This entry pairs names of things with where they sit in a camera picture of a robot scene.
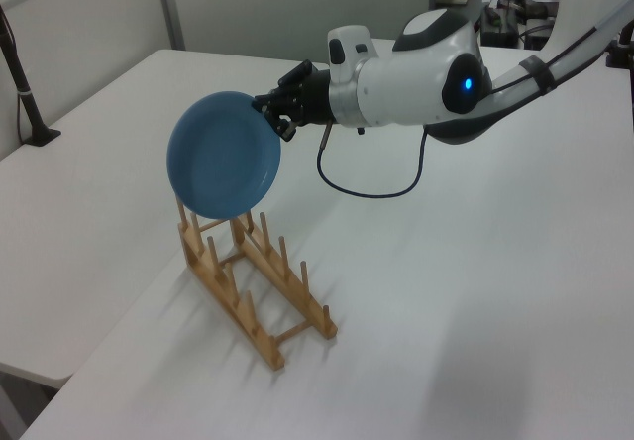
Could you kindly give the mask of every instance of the robotic arm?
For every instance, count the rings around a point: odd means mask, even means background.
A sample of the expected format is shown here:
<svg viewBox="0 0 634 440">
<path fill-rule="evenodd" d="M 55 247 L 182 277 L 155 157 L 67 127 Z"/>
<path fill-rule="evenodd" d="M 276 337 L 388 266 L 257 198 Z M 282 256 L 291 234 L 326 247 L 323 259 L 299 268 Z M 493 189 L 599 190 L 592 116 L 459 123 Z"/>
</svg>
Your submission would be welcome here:
<svg viewBox="0 0 634 440">
<path fill-rule="evenodd" d="M 285 141 L 308 123 L 397 123 L 459 144 L 586 69 L 633 20 L 634 0 L 560 0 L 546 46 L 495 81 L 471 23 L 451 10 L 409 21 L 389 57 L 378 57 L 365 27 L 342 27 L 328 34 L 329 70 L 306 61 L 254 106 Z"/>
</svg>

